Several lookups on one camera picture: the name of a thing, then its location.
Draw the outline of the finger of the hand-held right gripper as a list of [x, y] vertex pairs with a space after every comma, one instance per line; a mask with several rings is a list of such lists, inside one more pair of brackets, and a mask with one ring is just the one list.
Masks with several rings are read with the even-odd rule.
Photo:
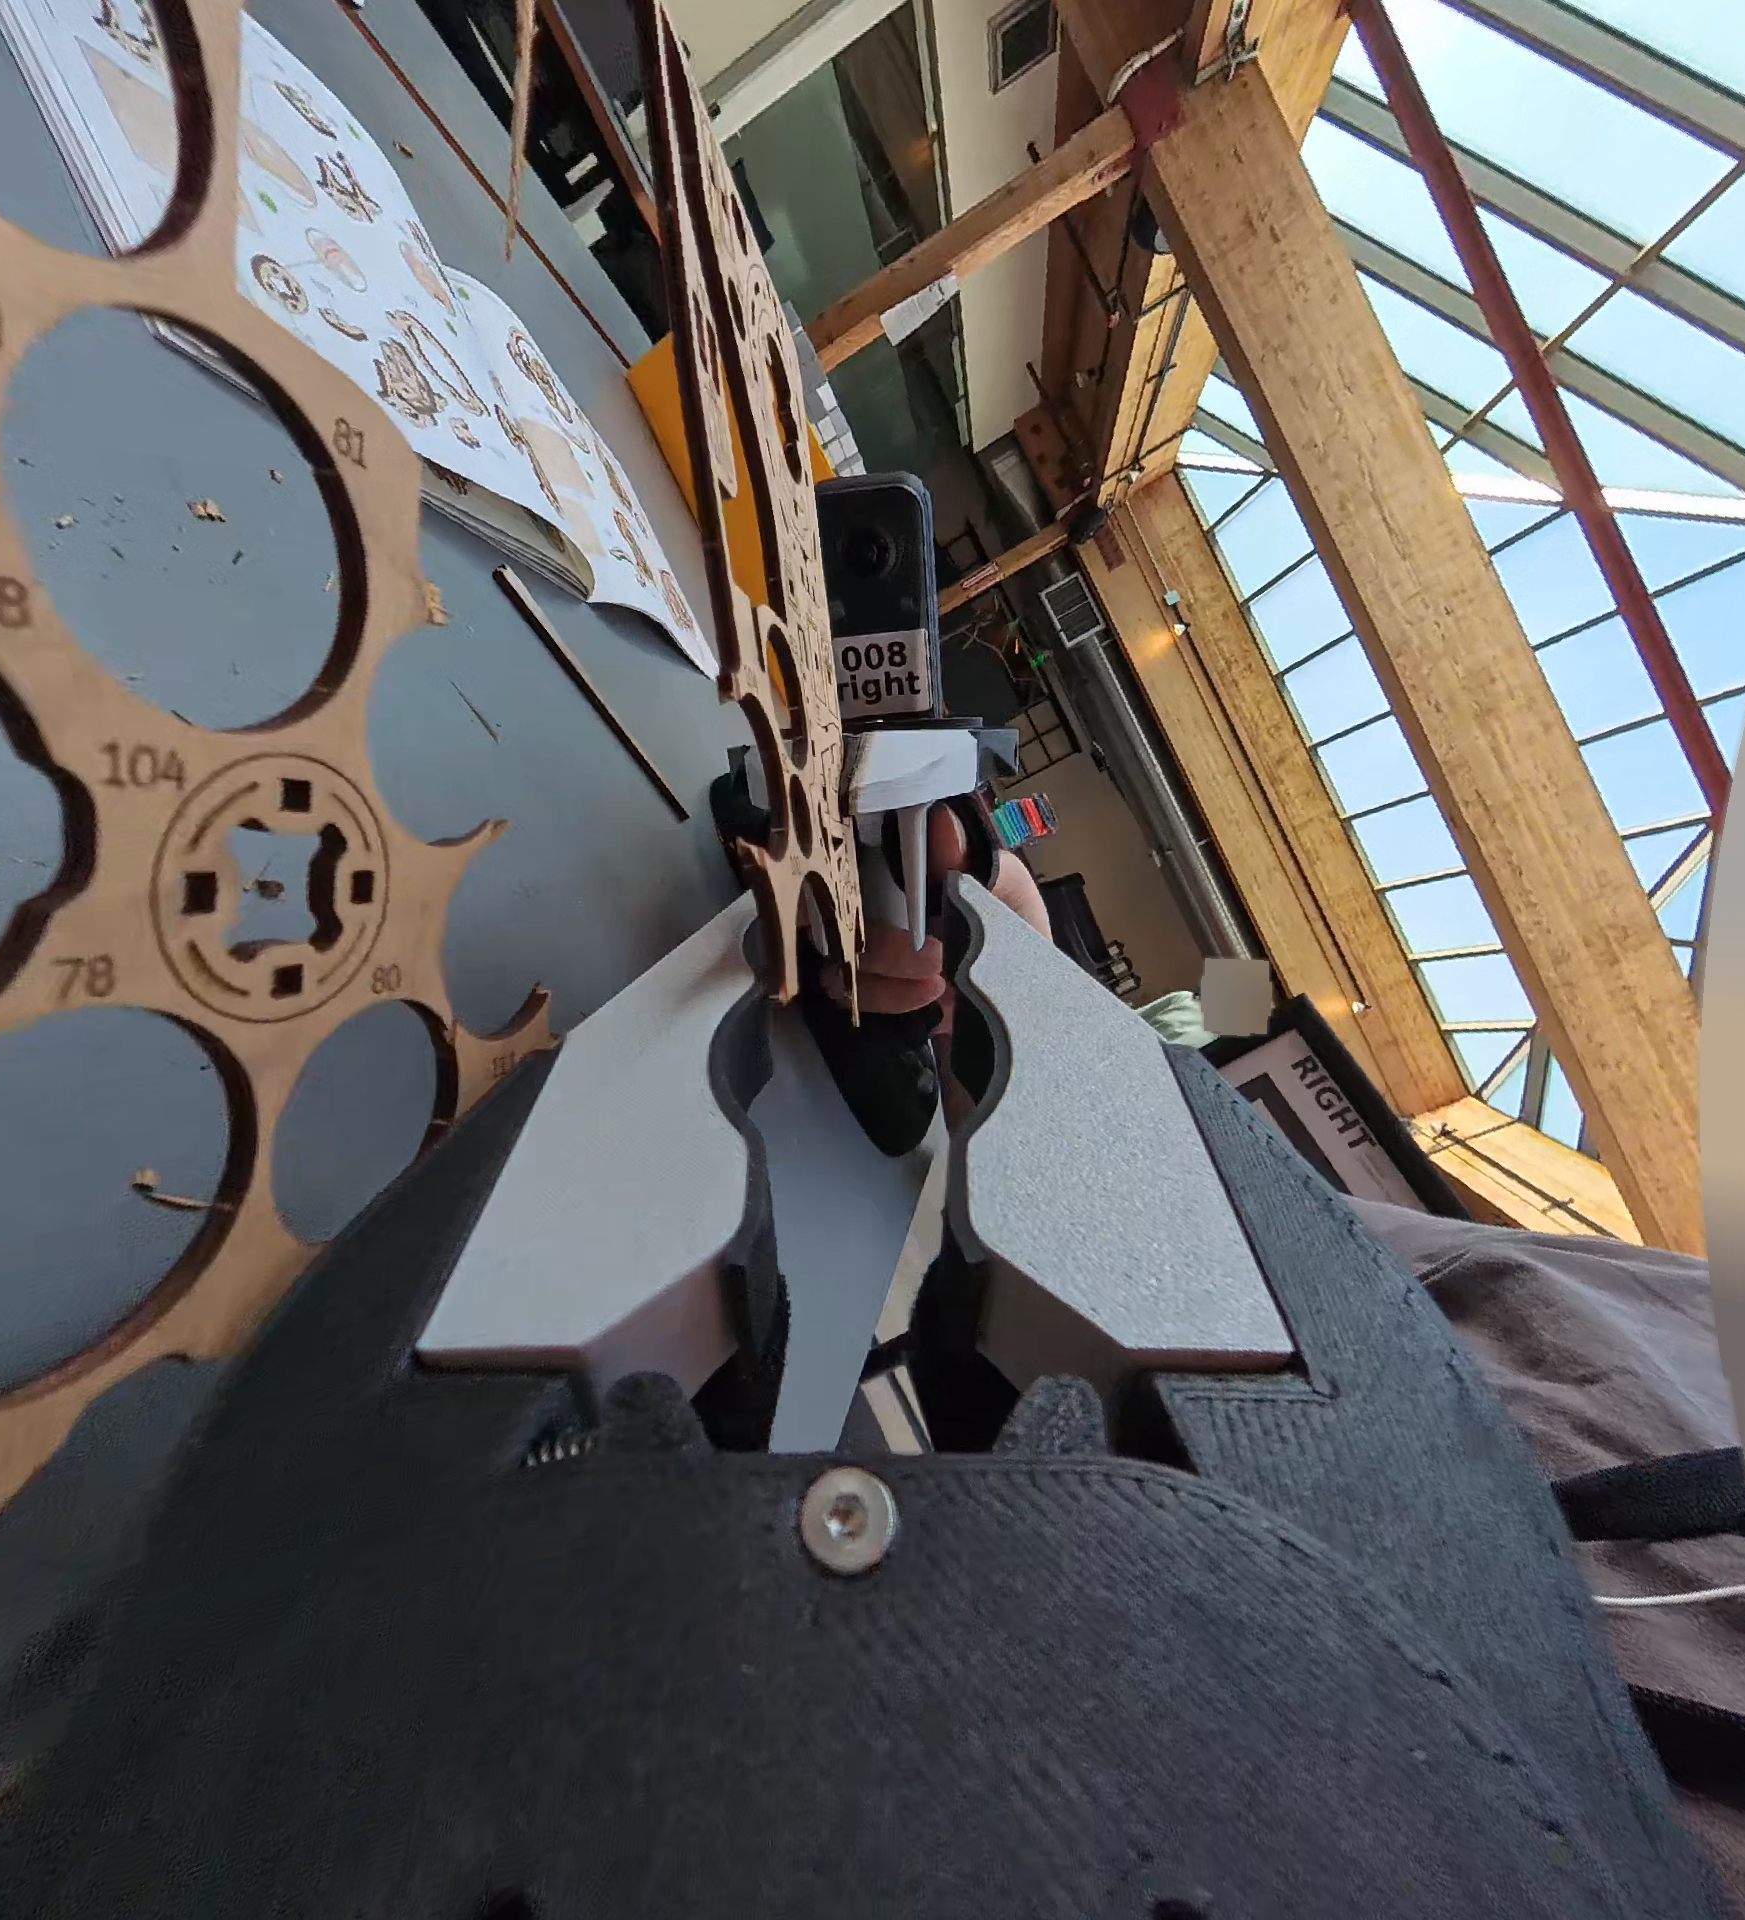
[[931, 808], [978, 788], [983, 728], [868, 728], [848, 745], [848, 824], [878, 922], [926, 941]]

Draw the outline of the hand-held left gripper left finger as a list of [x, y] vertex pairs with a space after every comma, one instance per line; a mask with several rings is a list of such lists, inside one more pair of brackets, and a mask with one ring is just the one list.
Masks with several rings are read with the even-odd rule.
[[559, 1045], [415, 1345], [441, 1367], [665, 1374], [766, 1448], [790, 1359], [757, 905], [739, 897]]

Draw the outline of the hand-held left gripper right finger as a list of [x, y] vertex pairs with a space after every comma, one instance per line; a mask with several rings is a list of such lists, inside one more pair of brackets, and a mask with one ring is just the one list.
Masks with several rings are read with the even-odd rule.
[[1296, 1336], [1249, 1244], [1171, 1042], [978, 876], [943, 885], [957, 982], [943, 1181], [943, 1441], [1041, 1379], [1110, 1415], [1138, 1382], [1296, 1382]]

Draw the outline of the laser-cut wooden parts sheet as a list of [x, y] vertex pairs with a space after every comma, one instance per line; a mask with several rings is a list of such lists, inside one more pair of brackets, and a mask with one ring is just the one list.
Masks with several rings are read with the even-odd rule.
[[810, 934], [859, 1021], [865, 897], [795, 343], [665, 6], [632, 21], [719, 700], [763, 756], [766, 830], [741, 839], [741, 873], [774, 999], [795, 994]]

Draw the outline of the person's right hand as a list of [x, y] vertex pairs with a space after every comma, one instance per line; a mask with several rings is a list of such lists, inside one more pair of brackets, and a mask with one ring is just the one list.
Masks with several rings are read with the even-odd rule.
[[[1015, 850], [1002, 850], [1002, 873], [991, 894], [1015, 912], [1040, 938], [1052, 941], [1052, 912]], [[908, 922], [868, 922], [859, 950], [859, 1012], [902, 1018], [902, 1012], [936, 1012], [949, 1021], [955, 1012], [955, 976], [943, 957], [943, 941], [922, 934], [914, 944]]]

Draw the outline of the black framed marker sign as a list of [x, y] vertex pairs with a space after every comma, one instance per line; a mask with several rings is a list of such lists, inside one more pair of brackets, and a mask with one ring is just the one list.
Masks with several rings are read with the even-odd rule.
[[1202, 1055], [1348, 1201], [1471, 1219], [1310, 994], [1279, 999], [1262, 1037], [1212, 1037]]

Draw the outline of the yellow plastic bin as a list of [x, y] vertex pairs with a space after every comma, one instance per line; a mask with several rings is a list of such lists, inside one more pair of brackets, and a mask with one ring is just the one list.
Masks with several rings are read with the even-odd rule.
[[[689, 467], [689, 442], [687, 442], [687, 406], [683, 406], [683, 379], [680, 379], [680, 358], [673, 358], [673, 334], [656, 337], [632, 367], [629, 386], [646, 410], [646, 422], [654, 442], [665, 453], [665, 467], [689, 504], [689, 517], [701, 517], [701, 490], [695, 490], [695, 467]], [[735, 410], [735, 393], [723, 390], [723, 430], [739, 461], [739, 490], [735, 504], [754, 509], [754, 476], [744, 461], [741, 446], [741, 421]]]

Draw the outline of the thin wooden stick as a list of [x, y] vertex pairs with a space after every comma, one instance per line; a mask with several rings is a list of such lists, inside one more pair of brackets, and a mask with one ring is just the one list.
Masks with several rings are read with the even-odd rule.
[[598, 714], [608, 733], [617, 743], [617, 749], [637, 764], [637, 773], [654, 785], [654, 791], [665, 803], [673, 824], [689, 824], [689, 805], [673, 791], [656, 758], [641, 745], [641, 736], [623, 725], [598, 679], [583, 671], [583, 662], [563, 646], [555, 632], [553, 615], [536, 601], [525, 582], [513, 570], [498, 570], [500, 592], [513, 601], [513, 609], [525, 618], [525, 628], [548, 646], [553, 662], [574, 679], [580, 700]]

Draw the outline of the open instruction booklet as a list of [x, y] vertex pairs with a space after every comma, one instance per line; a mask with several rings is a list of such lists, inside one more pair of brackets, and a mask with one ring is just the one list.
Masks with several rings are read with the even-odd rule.
[[[155, 6], [0, 0], [0, 29], [115, 254], [179, 181]], [[233, 281], [377, 393], [444, 478], [444, 509], [591, 606], [650, 615], [719, 672], [654, 517], [528, 325], [448, 268], [387, 148], [266, 24], [243, 21]]]

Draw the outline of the large wooden sheet round holes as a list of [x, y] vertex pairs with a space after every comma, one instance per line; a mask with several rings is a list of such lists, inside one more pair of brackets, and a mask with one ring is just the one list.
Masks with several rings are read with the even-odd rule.
[[307, 459], [336, 542], [336, 636], [311, 691], [255, 728], [197, 728], [130, 695], [72, 636], [32, 564], [0, 478], [0, 725], [63, 805], [63, 862], [0, 934], [0, 1037], [63, 1012], [155, 1012], [211, 1058], [229, 1157], [167, 1282], [58, 1363], [0, 1386], [0, 1509], [120, 1379], [167, 1357], [233, 1357], [323, 1254], [271, 1181], [287, 1097], [323, 1042], [375, 1003], [411, 1010], [438, 1090], [419, 1149], [548, 1051], [528, 993], [500, 1034], [455, 1018], [444, 927], [467, 869], [510, 824], [415, 839], [371, 749], [375, 679], [431, 618], [419, 459], [377, 398], [233, 286], [243, 6], [155, 6], [179, 170], [130, 254], [56, 251], [0, 215], [0, 430], [25, 353], [81, 309], [135, 309], [209, 337]]

